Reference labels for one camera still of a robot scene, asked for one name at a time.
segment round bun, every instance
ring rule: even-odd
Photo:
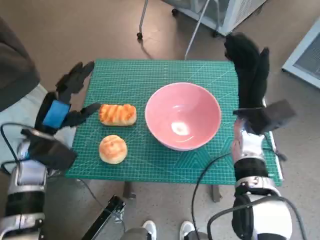
[[[117,135],[106,136],[99,145],[99,155],[108,164],[121,163],[128,154],[126,142]]]

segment caster wheel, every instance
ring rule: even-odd
[[[138,32],[137,34],[136,34],[136,36],[137,36],[137,38],[138,38],[138,40],[142,40],[142,33],[141,32]]]
[[[217,31],[214,30],[214,31],[212,32],[212,37],[213,37],[213,38],[217,38],[217,37],[219,37],[219,36],[220,36],[220,34],[219,34]]]
[[[172,9],[171,13],[172,13],[172,16],[176,17],[176,16],[178,16],[179,11],[174,8],[174,9]]]

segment bread roll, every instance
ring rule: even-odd
[[[129,126],[137,120],[135,106],[102,104],[99,110],[100,122],[107,126]]]
[[[127,156],[126,142],[117,135],[106,136],[99,145],[99,155],[102,161],[108,164],[119,164]]]

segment pink bowl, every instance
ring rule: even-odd
[[[221,110],[215,97],[203,87],[177,82],[163,86],[149,98],[145,121],[163,145],[188,151],[201,147],[216,135]]]

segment black cable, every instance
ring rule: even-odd
[[[25,124],[21,124],[21,123],[16,123],[16,122],[5,122],[3,124],[1,124],[0,126],[0,133],[5,141],[5,144],[7,145],[7,147],[9,148],[13,158],[14,158],[14,161],[6,161],[6,162],[3,162],[1,164],[1,170],[6,174],[6,175],[11,175],[11,173],[6,169],[5,165],[7,164],[12,164],[12,163],[16,163],[16,164],[20,164],[21,161],[27,161],[29,159],[23,159],[23,160],[19,160],[14,149],[12,148],[10,142],[8,141],[7,139],[7,136],[5,134],[5,131],[4,131],[4,127],[5,126],[19,126],[19,127],[23,127],[23,128],[27,128],[27,129],[33,129],[33,127],[31,126],[28,126],[28,125],[25,125]]]
[[[29,161],[30,158],[25,158],[25,159],[21,159],[21,160],[18,160],[18,161],[15,161],[15,160],[12,160],[12,161],[4,161],[3,163],[1,163],[1,170],[2,172],[4,172],[6,175],[11,175],[11,173],[7,170],[7,168],[5,167],[6,165],[8,164],[20,164],[21,162],[26,162],[26,161]]]
[[[294,212],[294,214],[296,216],[296,219],[297,219],[299,227],[300,227],[300,232],[301,232],[302,239],[303,240],[307,240],[306,230],[305,230],[305,227],[304,227],[304,224],[303,224],[303,220],[302,220],[302,218],[301,218],[301,216],[300,216],[300,214],[298,212],[298,209],[296,208],[296,206],[289,199],[287,199],[287,198],[285,198],[283,196],[265,196],[265,197],[260,198],[258,200],[252,201],[250,203],[243,204],[243,205],[240,205],[240,206],[231,207],[231,208],[228,208],[228,209],[223,210],[221,212],[218,212],[213,217],[211,217],[209,219],[208,223],[207,223],[207,233],[208,233],[209,240],[213,240],[212,234],[211,234],[211,224],[217,218],[219,218],[219,217],[221,217],[221,216],[223,216],[225,214],[232,213],[234,211],[238,211],[238,210],[241,210],[241,209],[249,208],[249,207],[252,207],[252,206],[255,206],[255,205],[258,205],[258,204],[262,204],[262,203],[265,203],[265,202],[268,202],[268,201],[282,201],[282,202],[287,203],[292,208],[292,210],[293,210],[293,212]]]
[[[110,213],[111,215],[113,215],[115,218],[119,219],[121,224],[122,224],[122,227],[123,227],[123,232],[125,233],[126,232],[126,225],[125,225],[125,222],[122,220],[121,216],[113,211],[110,211],[108,209],[106,209],[103,204],[97,199],[97,197],[95,196],[95,194],[91,191],[90,187],[88,186],[88,184],[83,180],[83,179],[80,179],[80,178],[77,178],[79,181],[81,181],[84,186],[86,187],[86,189],[89,191],[90,195],[92,196],[92,198],[100,205],[100,207],[102,208],[103,211],[106,211],[108,213]]]
[[[216,162],[218,161],[219,159],[222,159],[226,156],[230,155],[230,152],[229,153],[226,153],[226,154],[223,154],[221,156],[218,156],[216,157],[215,159],[213,159],[211,162],[209,162],[209,164],[205,167],[205,169],[202,171],[201,175],[199,176],[197,182],[196,182],[196,185],[195,185],[195,188],[194,188],[194,191],[193,191],[193,195],[192,195],[192,202],[191,202],[191,216],[192,216],[192,222],[193,222],[193,226],[194,226],[194,229],[195,229],[195,234],[196,234],[196,237],[198,240],[200,240],[200,236],[199,236],[199,232],[198,232],[198,229],[197,229],[197,225],[196,225],[196,218],[195,218],[195,198],[196,198],[196,194],[197,194],[197,190],[198,190],[198,187],[199,187],[199,184],[201,182],[201,180],[204,178],[205,174],[207,173],[207,171],[209,170],[209,168]]]
[[[269,141],[268,136],[266,134],[264,134],[264,139],[265,139],[266,143],[268,144],[268,146],[270,148],[263,148],[263,150],[272,151],[279,158],[280,161],[285,162],[285,161],[288,160],[288,158],[286,157],[285,154],[283,154],[282,152],[278,151],[277,149],[274,150],[274,146]]]

